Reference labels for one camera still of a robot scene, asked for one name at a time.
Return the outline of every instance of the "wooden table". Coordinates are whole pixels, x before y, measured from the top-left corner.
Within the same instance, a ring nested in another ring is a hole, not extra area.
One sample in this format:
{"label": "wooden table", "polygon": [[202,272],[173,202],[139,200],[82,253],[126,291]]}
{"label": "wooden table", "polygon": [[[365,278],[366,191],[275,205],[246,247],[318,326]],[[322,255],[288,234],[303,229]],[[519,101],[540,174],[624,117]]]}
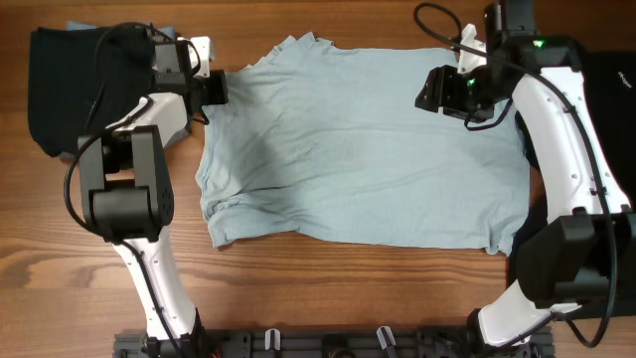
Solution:
{"label": "wooden table", "polygon": [[[443,3],[482,29],[490,0]],[[47,157],[27,125],[29,32],[68,20],[175,25],[214,39],[214,67],[237,71],[287,35],[334,40],[349,49],[440,46],[413,24],[411,1],[223,0],[123,5],[125,0],[8,0],[0,7],[0,356],[105,357],[112,336],[144,328],[121,259],[85,233],[62,200],[66,165]],[[544,33],[568,33],[592,49],[636,50],[636,3],[538,0]],[[428,16],[451,30],[439,16]],[[297,234],[211,245],[194,174],[202,127],[167,152],[176,196],[173,248],[184,281],[209,328],[413,328],[464,321],[505,288],[506,259],[481,251],[398,249],[321,242]],[[79,205],[78,181],[74,183]],[[591,334],[596,321],[580,323]],[[556,324],[559,357],[633,357],[636,319],[612,320],[601,347],[578,345]]]}

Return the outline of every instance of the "black cloth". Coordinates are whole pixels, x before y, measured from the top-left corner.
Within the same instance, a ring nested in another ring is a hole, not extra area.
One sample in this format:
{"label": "black cloth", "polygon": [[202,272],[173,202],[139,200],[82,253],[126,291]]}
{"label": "black cloth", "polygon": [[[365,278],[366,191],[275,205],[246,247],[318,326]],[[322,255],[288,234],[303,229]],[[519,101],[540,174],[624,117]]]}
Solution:
{"label": "black cloth", "polygon": [[93,54],[104,31],[40,28],[31,33],[29,130],[50,156],[77,151],[101,79],[105,88],[89,129],[120,120],[148,94],[154,46],[144,30],[122,28],[108,36],[99,51],[98,78]]}
{"label": "black cloth", "polygon": [[592,53],[583,58],[585,98],[607,164],[636,203],[636,53]]}
{"label": "black cloth", "polygon": [[[618,185],[633,207],[636,203],[636,167],[633,164],[632,148],[633,138],[636,138],[636,121],[632,106],[636,103],[636,53],[587,53],[581,49],[581,62],[585,79],[585,100],[596,136]],[[532,139],[520,115],[517,121],[526,139],[528,161],[541,170]],[[517,279],[519,247],[548,224],[547,216],[548,202],[543,197],[530,209],[526,222],[515,235],[509,257],[508,284]],[[572,318],[597,318],[604,314],[604,310],[604,303],[593,304],[580,309]],[[636,292],[623,292],[616,299],[613,315],[636,315]]]}

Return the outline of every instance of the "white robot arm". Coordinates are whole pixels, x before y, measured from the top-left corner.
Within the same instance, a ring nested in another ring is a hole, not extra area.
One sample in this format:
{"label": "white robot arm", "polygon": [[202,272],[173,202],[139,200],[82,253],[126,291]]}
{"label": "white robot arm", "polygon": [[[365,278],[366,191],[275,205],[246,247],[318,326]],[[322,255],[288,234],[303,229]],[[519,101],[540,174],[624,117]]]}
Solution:
{"label": "white robot arm", "polygon": [[[494,102],[510,98],[532,138],[548,199],[548,226],[521,246],[516,266],[510,267],[517,281],[471,315],[469,325],[488,351],[525,343],[553,318],[568,319],[564,314],[581,304],[605,299],[594,339],[577,335],[594,347],[611,318],[618,272],[628,273],[634,259],[628,248],[636,226],[587,110],[578,47],[568,37],[539,35],[532,0],[488,6],[485,43],[474,40],[473,25],[464,29],[460,44],[434,33],[418,18],[424,7],[446,13],[458,27],[459,20],[435,4],[420,4],[414,12],[424,32],[460,57],[457,69],[446,66],[429,74],[415,105],[435,112],[441,108],[468,127],[470,121],[492,117]],[[617,247],[624,250],[619,253]]]}

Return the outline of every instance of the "black cable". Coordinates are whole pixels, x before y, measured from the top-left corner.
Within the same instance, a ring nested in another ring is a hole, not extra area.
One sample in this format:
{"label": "black cable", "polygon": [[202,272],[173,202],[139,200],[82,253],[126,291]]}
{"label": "black cable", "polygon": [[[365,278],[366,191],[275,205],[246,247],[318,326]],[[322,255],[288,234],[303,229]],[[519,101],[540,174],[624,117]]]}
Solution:
{"label": "black cable", "polygon": [[415,22],[419,21],[419,19],[417,18],[417,13],[419,12],[419,9],[424,8],[424,7],[433,8],[435,10],[443,12],[444,14],[448,15],[448,17],[450,17],[453,20],[453,22],[455,23],[455,26],[457,26],[457,35],[455,37],[449,37],[448,39],[444,39],[443,41],[442,40],[440,40],[440,41],[445,42],[446,44],[450,44],[451,50],[456,50],[455,46],[452,45],[452,44],[461,42],[461,21],[459,21],[459,18],[455,14],[453,14],[452,11],[446,9],[445,7],[443,7],[441,5],[437,5],[437,4],[433,4],[433,3],[421,3],[421,4],[417,5],[417,7],[415,7]]}
{"label": "black cable", "polygon": [[112,33],[115,30],[122,29],[125,27],[142,27],[146,30],[149,30],[151,33],[154,32],[158,34],[166,41],[173,41],[170,36],[166,35],[164,32],[158,29],[155,29],[153,26],[138,23],[138,22],[125,22],[125,23],[117,24],[115,26],[108,28],[108,30],[104,31],[101,34],[101,36],[99,36],[99,38],[97,39],[97,43],[95,44],[95,50],[92,54],[92,62],[93,62],[94,71],[95,71],[95,80],[99,82],[99,88],[97,90],[97,95],[95,96],[95,100],[93,101],[92,106],[90,107],[90,112],[88,113],[88,117],[86,118],[86,121],[84,122],[84,125],[83,125],[84,129],[88,129],[90,127],[90,123],[92,122],[92,119],[94,118],[97,112],[97,108],[99,107],[99,104],[101,103],[101,98],[103,96],[103,91],[105,89],[106,80],[102,77],[101,67],[99,66],[99,52],[101,51],[101,47],[103,46],[103,43],[112,35]]}
{"label": "black cable", "polygon": [[504,121],[504,119],[506,118],[506,114],[508,114],[508,111],[510,110],[510,107],[512,105],[513,105],[513,100],[510,98],[506,102],[506,106],[504,107],[504,110],[501,111],[501,114],[499,114],[499,117],[497,118],[497,120],[495,120],[494,122],[492,122],[490,124],[485,124],[485,125],[479,125],[479,126],[474,126],[474,127],[468,126],[468,123],[470,122],[470,119],[472,118],[472,116],[474,114],[474,113],[470,113],[466,117],[466,119],[464,119],[464,126],[469,131],[479,131],[479,130],[486,130],[486,129],[494,128],[497,125],[501,124],[502,121]]}
{"label": "black cable", "polygon": [[170,327],[168,326],[168,322],[166,321],[166,317],[163,314],[163,308],[159,304],[159,300],[157,299],[157,294],[152,287],[152,281],[150,280],[150,275],[148,274],[148,268],[146,268],[146,263],[143,261],[143,256],[135,249],[132,245],[126,243],[125,241],[121,241],[121,244],[124,245],[130,252],[135,256],[137,262],[139,263],[139,268],[141,269],[141,274],[143,274],[143,279],[146,281],[146,287],[148,287],[148,293],[150,293],[150,299],[152,300],[152,304],[155,307],[155,312],[161,321],[161,325],[163,329],[166,331],[168,335],[168,339],[170,343],[172,343],[172,347],[175,349],[175,353],[178,353],[181,357],[186,358],[185,354],[181,351],[181,347],[177,344],[177,340],[172,335],[170,331]]}
{"label": "black cable", "polygon": [[[550,89],[552,92],[555,93],[556,97],[558,97],[558,99],[565,106],[565,111],[572,117],[572,120],[574,121],[574,124],[576,125],[576,129],[578,130],[580,134],[581,140],[583,142],[583,146],[585,147],[585,151],[587,152],[587,157],[589,158],[589,164],[592,170],[592,177],[594,179],[594,183],[596,184],[596,188],[597,188],[596,193],[598,195],[598,201],[600,202],[603,217],[605,219],[605,230],[607,231],[607,244],[609,246],[609,255],[610,255],[610,274],[609,274],[609,289],[607,290],[607,305],[605,307],[605,314],[603,315],[600,323],[598,324],[598,329],[596,330],[594,337],[592,338],[591,341],[588,341],[580,334],[580,331],[577,328],[575,331],[572,329],[572,331],[574,332],[574,335],[576,336],[576,338],[582,345],[588,348],[594,348],[598,345],[598,343],[600,343],[601,339],[603,338],[603,335],[605,334],[605,331],[607,330],[607,326],[609,325],[609,321],[611,320],[612,312],[614,310],[614,301],[616,298],[616,283],[618,281],[618,250],[616,248],[616,238],[614,236],[614,227],[612,224],[612,218],[609,214],[609,206],[607,205],[607,199],[605,198],[605,189],[602,184],[602,177],[598,170],[598,163],[596,162],[596,156],[594,155],[594,151],[592,149],[591,142],[589,141],[589,137],[587,136],[587,132],[585,131],[585,127],[583,126],[583,123],[580,117],[578,116],[578,113],[576,112],[576,107],[574,107],[574,105],[572,105],[569,102],[569,100],[567,100],[565,95],[563,95],[563,93],[555,85],[553,85],[553,83],[546,80],[542,76],[538,74],[534,74],[530,72],[529,70],[525,69],[524,67],[516,65],[516,64],[512,64],[504,59],[500,59],[500,58],[488,55],[484,52],[481,52],[481,51],[472,49],[470,47],[458,44],[451,40],[448,40],[445,37],[433,32],[428,27],[426,27],[426,25],[424,25],[421,22],[421,20],[419,20],[419,16],[418,16],[419,10],[425,7],[435,8],[446,14],[452,14],[450,10],[445,9],[442,6],[439,6],[437,4],[421,3],[417,5],[415,9],[413,10],[413,19],[415,20],[415,23],[417,24],[417,26],[419,26],[419,28],[423,32],[425,32],[426,34],[430,35],[432,38],[448,46],[452,46],[453,48],[463,50],[467,53],[470,53],[476,56],[481,56],[483,58],[486,58],[488,61],[494,61],[496,63],[509,67],[513,70],[519,71],[539,81],[541,84],[543,84],[544,86],[546,86],[548,89]],[[572,327],[575,327],[573,322],[570,325],[570,328]]]}

